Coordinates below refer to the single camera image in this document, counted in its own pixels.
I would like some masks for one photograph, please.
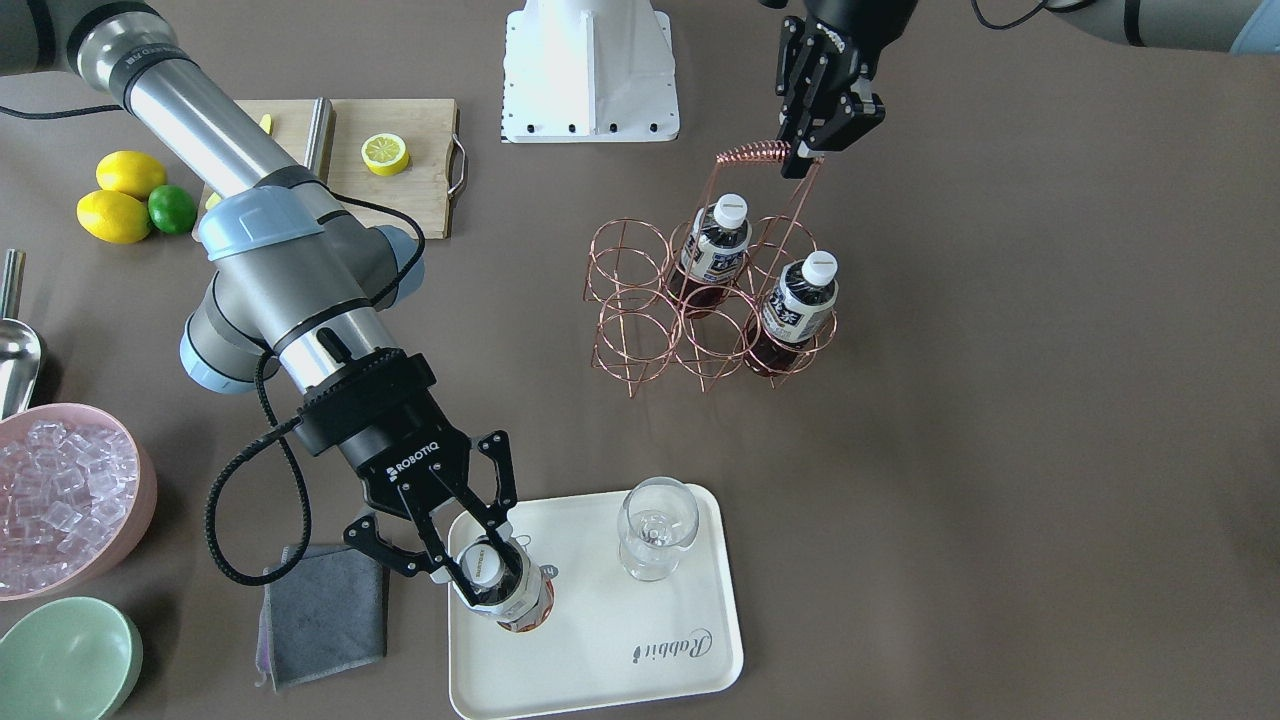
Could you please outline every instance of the white bottle cap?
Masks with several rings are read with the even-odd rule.
[[[502,579],[502,557],[489,543],[479,542],[462,553],[462,574],[472,584],[492,588]]]
[[[746,200],[742,200],[741,195],[726,192],[716,201],[712,217],[716,218],[716,223],[719,227],[727,231],[737,229],[746,220]]]
[[[827,287],[836,278],[838,266],[835,255],[826,250],[817,250],[804,259],[800,274],[804,275],[804,282],[813,287]]]

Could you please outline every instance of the folded cloth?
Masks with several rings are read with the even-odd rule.
[[[287,547],[282,562],[296,548]],[[387,569],[340,544],[311,546],[266,585],[257,669],[276,692],[387,656]]]

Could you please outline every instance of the bottle label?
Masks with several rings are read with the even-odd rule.
[[[818,334],[835,305],[835,295],[822,305],[805,305],[787,290],[786,283],[780,281],[769,293],[769,301],[764,305],[760,319],[771,336],[782,342],[800,345]]]
[[[698,211],[694,227],[703,227],[705,209]],[[690,234],[685,241],[685,249],[680,254],[680,265],[690,278],[707,284],[724,284],[737,275],[742,266],[742,258],[746,256],[746,247],[751,243],[751,227],[748,225],[742,233],[742,241],[733,247],[718,247],[712,243],[705,233]]]

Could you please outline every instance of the robotic arm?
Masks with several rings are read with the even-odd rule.
[[[511,541],[507,434],[472,441],[451,425],[429,393],[435,377],[426,360],[402,350],[376,314],[421,282],[417,245],[393,227],[362,227],[201,72],[145,3],[0,0],[0,74],[46,69],[109,92],[227,199],[200,227],[216,273],[183,333],[188,374],[216,392],[244,392],[270,356],[268,372],[283,366],[303,395],[275,437],[292,430],[312,455],[337,446],[366,505],[411,520],[425,550],[387,542],[372,511],[346,529],[348,544],[402,575],[452,582],[467,606],[499,621],[530,610],[538,593],[530,602],[526,591],[541,573]],[[408,261],[413,268],[398,272]],[[492,503],[468,487],[472,450],[494,464]],[[472,553],[485,557],[484,578],[448,555],[433,523],[454,500],[484,528],[477,543],[493,550]],[[269,582],[241,575],[211,550],[228,577]]]
[[[760,0],[781,9],[787,0]],[[808,18],[782,22],[778,140],[791,146],[782,176],[840,151],[884,119],[872,91],[881,51],[901,37],[916,0],[804,0]],[[1044,9],[1105,40],[1134,46],[1280,53],[1277,0],[1047,0]]]

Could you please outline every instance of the light blue joint cap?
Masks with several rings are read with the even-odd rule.
[[[186,329],[182,331],[182,343],[178,346],[178,356],[182,357],[182,366],[187,370],[187,375],[205,389],[211,389],[221,395],[238,395],[253,389],[253,383],[229,378],[210,368],[209,363],[205,363],[200,357],[200,354],[196,352],[196,347],[191,345],[191,337]]]
[[[396,272],[399,272],[408,263],[408,259],[413,256],[417,251],[417,241],[411,238],[407,232],[397,228],[396,225],[378,225],[375,231],[383,233],[387,242],[392,246],[392,252],[396,254]],[[417,259],[413,268],[404,275],[401,281],[399,288],[396,291],[396,300],[388,305],[388,307],[394,307],[399,305],[399,301],[417,292],[417,288],[422,287],[422,281],[426,277],[426,255]]]
[[[200,222],[200,242],[218,261],[255,247],[316,234],[320,223],[293,192],[279,186],[246,190],[227,197]]]
[[[1262,0],[1231,45],[1231,55],[1280,53],[1280,0]]]

